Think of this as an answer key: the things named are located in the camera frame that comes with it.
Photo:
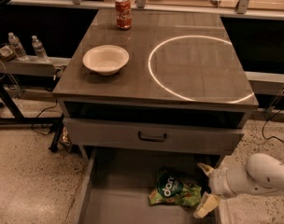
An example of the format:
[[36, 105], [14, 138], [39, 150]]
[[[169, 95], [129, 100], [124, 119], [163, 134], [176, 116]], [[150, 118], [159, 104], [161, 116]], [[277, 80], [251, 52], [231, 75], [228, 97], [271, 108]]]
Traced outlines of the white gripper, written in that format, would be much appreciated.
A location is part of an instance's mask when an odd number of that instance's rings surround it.
[[203, 218], [211, 211], [216, 209], [220, 204], [220, 198], [231, 199], [236, 194], [231, 190], [227, 180], [227, 168], [215, 169], [210, 165], [198, 162], [197, 166], [209, 176], [209, 187], [213, 194], [205, 192], [202, 196], [201, 202], [198, 204], [193, 213], [195, 218]]

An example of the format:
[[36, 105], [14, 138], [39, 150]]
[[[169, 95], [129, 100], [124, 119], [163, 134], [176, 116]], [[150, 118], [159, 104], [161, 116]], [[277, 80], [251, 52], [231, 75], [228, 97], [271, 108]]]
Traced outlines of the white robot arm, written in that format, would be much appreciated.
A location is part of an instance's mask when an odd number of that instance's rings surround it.
[[245, 164], [234, 168], [214, 169], [201, 162], [197, 166], [208, 177], [210, 192], [203, 194], [193, 213], [195, 218], [205, 217], [219, 206], [220, 200], [232, 199], [240, 194], [284, 194], [284, 164], [267, 154], [253, 154]]

